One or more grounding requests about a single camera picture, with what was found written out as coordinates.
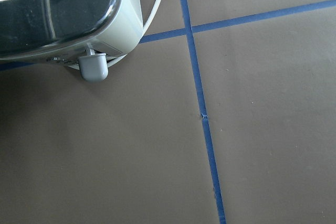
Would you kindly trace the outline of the grey toaster lever knob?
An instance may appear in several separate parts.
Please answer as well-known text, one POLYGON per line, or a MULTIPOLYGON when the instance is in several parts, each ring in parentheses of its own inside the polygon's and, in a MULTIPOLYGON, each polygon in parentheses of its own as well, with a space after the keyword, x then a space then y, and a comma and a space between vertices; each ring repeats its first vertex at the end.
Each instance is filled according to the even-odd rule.
POLYGON ((95 54, 78 58, 79 71, 88 82, 100 82, 108 76, 106 54, 95 54))

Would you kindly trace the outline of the cream chrome toaster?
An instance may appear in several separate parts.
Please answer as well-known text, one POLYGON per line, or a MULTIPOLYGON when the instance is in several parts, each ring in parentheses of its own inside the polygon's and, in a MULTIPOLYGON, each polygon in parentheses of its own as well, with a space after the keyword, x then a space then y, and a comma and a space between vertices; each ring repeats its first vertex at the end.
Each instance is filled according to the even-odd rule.
POLYGON ((1 61, 120 57, 142 38, 140 0, 1 0, 1 61))

